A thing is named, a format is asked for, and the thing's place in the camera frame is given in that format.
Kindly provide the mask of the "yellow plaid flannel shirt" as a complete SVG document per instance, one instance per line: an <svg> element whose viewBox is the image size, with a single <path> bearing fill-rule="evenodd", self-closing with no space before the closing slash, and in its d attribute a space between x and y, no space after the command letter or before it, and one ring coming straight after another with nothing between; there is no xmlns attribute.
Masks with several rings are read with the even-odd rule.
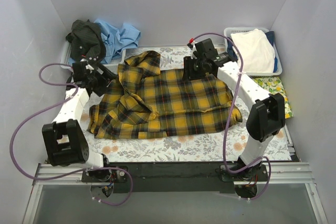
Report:
<svg viewBox="0 0 336 224"><path fill-rule="evenodd" d="M150 139L221 132L242 122L232 92L213 75L185 81L182 69L161 70L161 56L146 51L118 65L101 102L89 110L96 138Z"/></svg>

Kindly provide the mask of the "black pinstripe shirt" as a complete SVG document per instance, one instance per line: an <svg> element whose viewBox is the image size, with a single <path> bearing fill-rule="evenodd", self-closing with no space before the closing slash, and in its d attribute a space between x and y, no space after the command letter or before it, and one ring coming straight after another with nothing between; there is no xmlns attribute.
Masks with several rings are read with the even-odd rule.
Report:
<svg viewBox="0 0 336 224"><path fill-rule="evenodd" d="M71 44L70 57L73 61L87 59L92 62L101 62L106 56L106 47L101 37L98 24L90 20L76 20L71 32L66 36Z"/></svg>

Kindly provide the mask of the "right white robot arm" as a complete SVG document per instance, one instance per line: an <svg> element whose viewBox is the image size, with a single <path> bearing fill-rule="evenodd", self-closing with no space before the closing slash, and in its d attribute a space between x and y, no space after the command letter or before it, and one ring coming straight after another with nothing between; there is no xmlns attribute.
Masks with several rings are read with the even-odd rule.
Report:
<svg viewBox="0 0 336 224"><path fill-rule="evenodd" d="M224 165L225 174L251 180L260 169L264 153L275 135L285 126L285 100L280 93L271 94L239 68L235 57L218 53L211 39L190 39L190 57L184 57L184 80L197 80L213 74L240 97L249 109L246 129L248 140L235 166Z"/></svg>

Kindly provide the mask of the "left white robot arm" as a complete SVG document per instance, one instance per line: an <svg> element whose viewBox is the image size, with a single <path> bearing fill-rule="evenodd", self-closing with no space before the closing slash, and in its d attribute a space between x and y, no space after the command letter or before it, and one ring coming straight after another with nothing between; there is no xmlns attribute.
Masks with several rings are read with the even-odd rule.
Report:
<svg viewBox="0 0 336 224"><path fill-rule="evenodd" d="M117 75L101 63L83 60L72 64L72 74L66 83L65 102L52 123L42 128L52 166L78 165L87 170L87 175L100 182L111 178L108 158L89 149L80 119L91 94L104 95L110 82L116 78Z"/></svg>

